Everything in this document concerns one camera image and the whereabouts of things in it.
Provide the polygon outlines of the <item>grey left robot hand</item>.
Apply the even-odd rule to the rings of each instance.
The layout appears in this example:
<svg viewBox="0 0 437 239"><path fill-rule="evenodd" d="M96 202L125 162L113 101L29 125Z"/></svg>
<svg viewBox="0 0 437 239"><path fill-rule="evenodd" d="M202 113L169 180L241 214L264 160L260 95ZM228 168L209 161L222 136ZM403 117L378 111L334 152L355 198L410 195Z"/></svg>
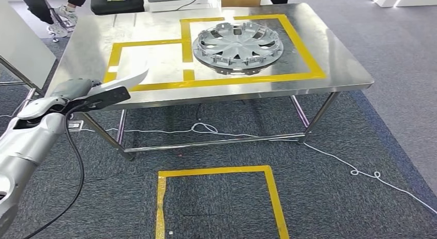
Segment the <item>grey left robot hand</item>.
<svg viewBox="0 0 437 239"><path fill-rule="evenodd" d="M93 87L101 85L96 79L69 79L58 84L51 92L50 97L63 97L67 100L73 100L86 96Z"/></svg>

